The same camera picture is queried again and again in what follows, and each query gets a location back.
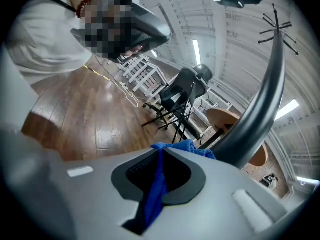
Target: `ceiling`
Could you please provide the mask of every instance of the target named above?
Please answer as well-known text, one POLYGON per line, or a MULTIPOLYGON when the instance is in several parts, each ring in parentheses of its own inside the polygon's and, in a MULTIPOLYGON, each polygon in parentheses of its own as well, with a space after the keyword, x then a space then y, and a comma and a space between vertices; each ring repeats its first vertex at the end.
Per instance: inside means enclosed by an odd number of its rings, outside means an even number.
POLYGON ((286 79, 283 108, 293 99, 299 107, 280 118, 266 139, 288 182, 296 176, 315 179, 320 172, 320 46, 308 21, 292 0, 263 0, 243 9, 221 6, 212 0, 140 0, 140 4, 167 22, 172 39, 157 48, 158 60, 177 69, 196 65, 192 40, 198 40, 201 62, 214 74, 212 88, 243 112, 260 88, 273 42, 259 33, 270 29, 263 13, 280 23, 297 44, 296 56, 285 47, 286 79))

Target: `red beaded bracelet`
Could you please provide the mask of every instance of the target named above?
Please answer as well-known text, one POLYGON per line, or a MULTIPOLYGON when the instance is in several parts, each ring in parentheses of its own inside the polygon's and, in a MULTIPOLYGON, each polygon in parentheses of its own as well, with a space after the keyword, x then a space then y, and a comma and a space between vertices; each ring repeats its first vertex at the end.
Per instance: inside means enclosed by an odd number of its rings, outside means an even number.
POLYGON ((84 9, 91 3, 91 1, 92 1, 92 0, 83 0, 83 1, 79 4, 79 6, 78 6, 78 8, 77 8, 77 10, 76 10, 76 16, 77 16, 79 19, 81 18, 84 9))

